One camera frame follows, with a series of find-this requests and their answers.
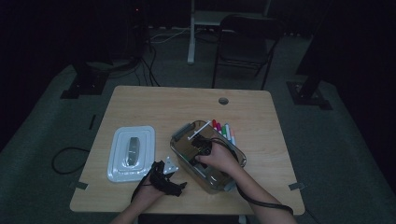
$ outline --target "black chair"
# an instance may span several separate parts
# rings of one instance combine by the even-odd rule
[[[215,88],[218,65],[243,66],[257,69],[255,77],[266,65],[261,90],[264,88],[275,46],[284,34],[281,21],[271,18],[252,18],[241,15],[225,17],[219,26],[212,88]]]

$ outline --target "person's right hand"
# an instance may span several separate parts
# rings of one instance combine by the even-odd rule
[[[239,169],[241,167],[230,150],[217,143],[212,143],[212,151],[209,155],[196,156],[195,159],[204,164],[213,166],[217,170],[225,172],[228,175],[233,175],[234,169]]]

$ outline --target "wooden table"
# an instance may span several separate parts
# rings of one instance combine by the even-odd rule
[[[220,97],[229,100],[219,103]],[[304,212],[289,152],[280,129],[276,110],[268,91],[238,91],[157,87],[117,87],[108,104],[92,150],[70,208],[84,212],[120,212],[130,202],[137,182],[112,183],[106,169],[113,135],[120,127],[152,126],[156,134],[155,161],[176,154],[170,148],[171,135],[186,123],[216,119],[234,129],[236,145],[246,154],[245,169],[295,215]],[[188,185],[180,197],[164,196],[146,213],[251,215],[248,203],[236,191],[208,194],[182,168],[172,181]]]

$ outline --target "marker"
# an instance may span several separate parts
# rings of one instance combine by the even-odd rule
[[[213,127],[216,131],[218,131],[218,124],[216,123],[216,120],[215,120],[215,119],[212,119],[212,127]]]
[[[230,129],[230,133],[231,133],[231,143],[233,143],[233,145],[236,146],[235,135],[233,134],[233,129]]]
[[[225,126],[225,132],[227,135],[227,139],[228,139],[228,141],[231,141],[230,125],[228,125],[228,123],[225,123],[224,126]]]
[[[222,128],[221,128],[221,134],[222,134],[225,138],[227,138],[227,131],[225,130],[225,125],[222,126]]]
[[[218,126],[218,132],[221,133],[221,124],[217,123],[216,125]]]

